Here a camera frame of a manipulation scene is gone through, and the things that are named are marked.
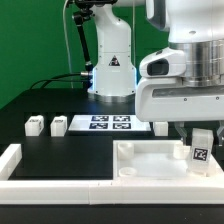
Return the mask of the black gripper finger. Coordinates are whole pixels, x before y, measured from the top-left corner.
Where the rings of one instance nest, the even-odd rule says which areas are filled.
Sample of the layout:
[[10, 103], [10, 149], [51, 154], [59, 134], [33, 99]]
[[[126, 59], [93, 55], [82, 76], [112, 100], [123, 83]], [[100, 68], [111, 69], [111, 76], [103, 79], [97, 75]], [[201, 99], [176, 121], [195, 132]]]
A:
[[224, 143], [224, 120], [219, 121], [219, 127], [216, 131], [217, 145], [222, 146]]
[[175, 130], [181, 137], [181, 141], [185, 146], [188, 146], [191, 144], [191, 132], [189, 129], [185, 128], [185, 122], [184, 121], [178, 121], [174, 123]]

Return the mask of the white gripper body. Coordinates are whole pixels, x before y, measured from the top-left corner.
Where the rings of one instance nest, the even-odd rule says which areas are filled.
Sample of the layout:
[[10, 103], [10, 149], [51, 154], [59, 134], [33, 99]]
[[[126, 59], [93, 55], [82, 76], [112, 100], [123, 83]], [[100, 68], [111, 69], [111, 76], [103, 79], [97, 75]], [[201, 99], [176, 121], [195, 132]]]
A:
[[184, 87], [177, 78], [142, 78], [135, 113], [147, 122], [224, 120], [224, 85]]

